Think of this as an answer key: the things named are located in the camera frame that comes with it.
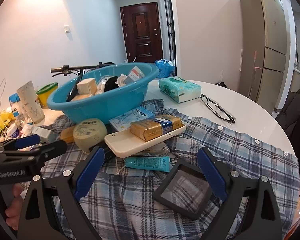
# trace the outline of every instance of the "blue plastic basin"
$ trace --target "blue plastic basin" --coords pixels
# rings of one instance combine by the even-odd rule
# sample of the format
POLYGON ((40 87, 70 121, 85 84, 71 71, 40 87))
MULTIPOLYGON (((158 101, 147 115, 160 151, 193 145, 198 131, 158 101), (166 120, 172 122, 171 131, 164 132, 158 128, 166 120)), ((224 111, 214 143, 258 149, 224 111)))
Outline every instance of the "blue plastic basin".
POLYGON ((98 82, 105 75, 120 76, 121 73, 127 75, 134 66, 137 66, 145 74, 144 78, 100 95, 66 102, 66 97, 75 84, 76 78, 74 78, 55 90, 48 97, 47 105, 52 110, 63 111, 75 123, 88 118, 98 118, 107 124, 110 119, 141 105, 148 90, 148 83, 156 78, 159 69, 153 64, 126 63, 103 67, 83 75, 83 79, 94 78, 98 82))

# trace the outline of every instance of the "white round table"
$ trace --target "white round table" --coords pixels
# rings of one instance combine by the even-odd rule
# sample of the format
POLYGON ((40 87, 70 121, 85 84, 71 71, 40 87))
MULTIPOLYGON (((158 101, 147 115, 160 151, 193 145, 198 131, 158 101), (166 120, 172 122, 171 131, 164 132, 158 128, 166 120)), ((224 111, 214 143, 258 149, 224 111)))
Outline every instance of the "white round table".
MULTIPOLYGON (((201 93, 215 100, 222 108, 231 113, 236 118, 235 124, 229 124, 216 117, 213 112, 202 102, 200 98, 183 103, 177 103, 168 95, 159 90, 158 80, 149 83, 145 100, 163 99, 164 106, 176 108, 180 113, 188 116, 201 116, 212 122, 220 124, 231 130, 247 133, 265 143, 271 144, 283 151, 294 154, 292 145, 277 121, 261 106, 251 101, 247 97, 210 83, 192 81, 202 87, 201 93)), ((62 111, 44 109, 46 118, 37 125, 49 125, 63 114, 62 111)))

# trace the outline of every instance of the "hand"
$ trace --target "hand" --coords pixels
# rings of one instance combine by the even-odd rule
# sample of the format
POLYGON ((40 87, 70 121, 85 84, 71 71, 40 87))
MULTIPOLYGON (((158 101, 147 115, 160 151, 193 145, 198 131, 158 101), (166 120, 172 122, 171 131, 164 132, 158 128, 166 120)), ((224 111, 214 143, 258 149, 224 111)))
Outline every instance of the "hand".
POLYGON ((12 227, 13 230, 18 230, 20 213, 22 209, 23 199, 20 196, 22 192, 22 187, 20 184, 15 184, 12 189, 14 199, 11 203, 11 206, 6 210, 6 223, 9 227, 12 227))

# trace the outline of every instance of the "refrigerator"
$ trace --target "refrigerator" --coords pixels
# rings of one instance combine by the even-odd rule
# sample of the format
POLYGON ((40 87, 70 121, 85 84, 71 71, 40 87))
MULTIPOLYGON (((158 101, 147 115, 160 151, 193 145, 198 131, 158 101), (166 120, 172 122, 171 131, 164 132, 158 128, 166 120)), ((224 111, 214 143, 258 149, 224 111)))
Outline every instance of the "refrigerator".
POLYGON ((287 29, 280 0, 240 0, 243 54, 239 93, 272 113, 286 65, 287 29))

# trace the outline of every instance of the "white phone case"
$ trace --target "white phone case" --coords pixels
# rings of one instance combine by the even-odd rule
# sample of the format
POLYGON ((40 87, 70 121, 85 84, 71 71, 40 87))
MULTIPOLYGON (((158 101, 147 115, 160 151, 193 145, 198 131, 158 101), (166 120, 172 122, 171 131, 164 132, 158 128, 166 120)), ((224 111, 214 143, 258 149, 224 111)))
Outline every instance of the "white phone case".
POLYGON ((144 140, 131 133, 130 129, 127 129, 124 131, 106 135, 105 142, 116 156, 120 158, 126 158, 145 149, 148 149, 149 147, 154 146, 160 142, 163 142, 173 136, 176 136, 184 132, 185 130, 186 125, 183 124, 182 127, 172 132, 145 142, 144 140))

